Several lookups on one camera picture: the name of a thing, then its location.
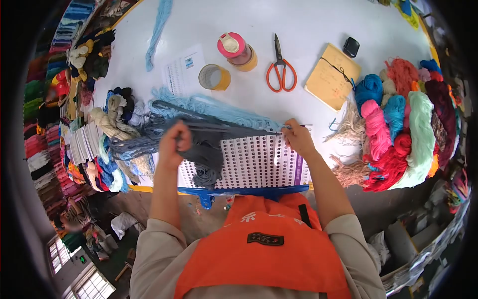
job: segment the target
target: table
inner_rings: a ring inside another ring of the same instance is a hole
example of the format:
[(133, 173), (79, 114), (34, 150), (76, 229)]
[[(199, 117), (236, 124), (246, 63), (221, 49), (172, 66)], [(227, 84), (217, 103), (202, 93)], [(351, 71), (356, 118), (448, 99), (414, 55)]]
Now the table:
[[(158, 5), (159, 0), (143, 0), (115, 27), (108, 74), (95, 84), (95, 106), (104, 106), (108, 90), (117, 86), (131, 87), (136, 98), (147, 102), (152, 87), (163, 85), (156, 67), (159, 62), (201, 44), (206, 64), (220, 65), (231, 73), (228, 89), (212, 91), (213, 97), (277, 121), (295, 117), (313, 125), (315, 147), (331, 167), (330, 154), (351, 155), (357, 149), (337, 141), (323, 143), (332, 133), (330, 123), (334, 118), (340, 121), (344, 107), (336, 113), (303, 88), (327, 43), (342, 48), (349, 36), (360, 43), (354, 60), (362, 67), (361, 79), (378, 74), (387, 59), (401, 57), (418, 67), (420, 60), (432, 58), (426, 34), (414, 30), (393, 6), (365, 0), (176, 0), (156, 47), (155, 68), (146, 72), (145, 54)], [(254, 48), (255, 69), (237, 71), (219, 53), (217, 40), (224, 32), (241, 34)], [(298, 83), (292, 92), (274, 93), (266, 84), (266, 71), (275, 61), (275, 33), (283, 57), (297, 72)]]

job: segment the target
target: blue frame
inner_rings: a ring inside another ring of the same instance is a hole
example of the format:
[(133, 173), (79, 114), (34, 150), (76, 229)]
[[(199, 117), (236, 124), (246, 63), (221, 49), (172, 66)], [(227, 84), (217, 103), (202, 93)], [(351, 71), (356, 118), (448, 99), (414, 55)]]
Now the blue frame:
[(284, 194), (299, 193), (309, 190), (309, 185), (286, 186), (286, 187), (267, 187), (267, 188), (236, 188), (236, 189), (214, 189), (207, 190), (204, 188), (178, 188), (178, 192), (190, 195), (196, 195), (201, 201), (201, 206), (208, 210), (215, 201), (214, 196), (221, 195), (254, 195), (264, 196), (273, 201), (279, 201), (280, 196)]

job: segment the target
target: pink bottle cap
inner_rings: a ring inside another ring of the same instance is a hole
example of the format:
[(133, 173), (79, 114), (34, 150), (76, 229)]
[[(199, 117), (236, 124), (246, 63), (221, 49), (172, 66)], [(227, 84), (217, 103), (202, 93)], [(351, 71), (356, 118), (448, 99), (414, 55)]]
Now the pink bottle cap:
[(246, 41), (237, 33), (224, 33), (217, 41), (217, 49), (225, 58), (235, 58), (246, 49)]

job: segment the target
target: scissors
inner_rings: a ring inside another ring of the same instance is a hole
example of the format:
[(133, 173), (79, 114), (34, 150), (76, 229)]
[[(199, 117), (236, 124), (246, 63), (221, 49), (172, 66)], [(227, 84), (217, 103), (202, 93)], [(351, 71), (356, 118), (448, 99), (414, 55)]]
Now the scissors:
[[(276, 62), (271, 64), (271, 66), (267, 70), (267, 74), (266, 74), (267, 85), (269, 86), (269, 88), (273, 92), (279, 92), (281, 90), (292, 91), (292, 90), (294, 90), (295, 85), (297, 84), (297, 74), (295, 72), (295, 69), (292, 67), (292, 65), (290, 65), (290, 63), (288, 63), (287, 60), (282, 59), (281, 45), (279, 44), (279, 39), (277, 38), (277, 34), (275, 34), (274, 41), (275, 41), (275, 59), (276, 59)], [(283, 66), (283, 68), (282, 68), (282, 79), (281, 79), (281, 75), (279, 73), (279, 69), (277, 68), (278, 65)], [(292, 70), (292, 73), (294, 74), (294, 84), (292, 84), (292, 87), (290, 89), (285, 88), (285, 66), (288, 66)], [(269, 82), (269, 74), (271, 73), (272, 68), (275, 68), (275, 73), (277, 74), (277, 79), (279, 80), (279, 89), (274, 89), (272, 87), (271, 83)]]

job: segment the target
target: hand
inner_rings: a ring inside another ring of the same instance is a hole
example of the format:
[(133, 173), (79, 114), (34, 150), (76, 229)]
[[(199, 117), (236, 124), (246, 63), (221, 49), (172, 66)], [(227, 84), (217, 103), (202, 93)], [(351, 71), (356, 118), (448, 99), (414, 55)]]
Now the hand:
[(158, 168), (177, 170), (183, 157), (177, 151), (185, 152), (191, 148), (191, 131), (183, 123), (178, 121), (161, 138), (159, 143), (159, 162)]
[(285, 135), (285, 144), (296, 151), (306, 161), (317, 153), (309, 130), (299, 125), (299, 123), (291, 118), (285, 122), (290, 126), (290, 129), (282, 128), (282, 133)]

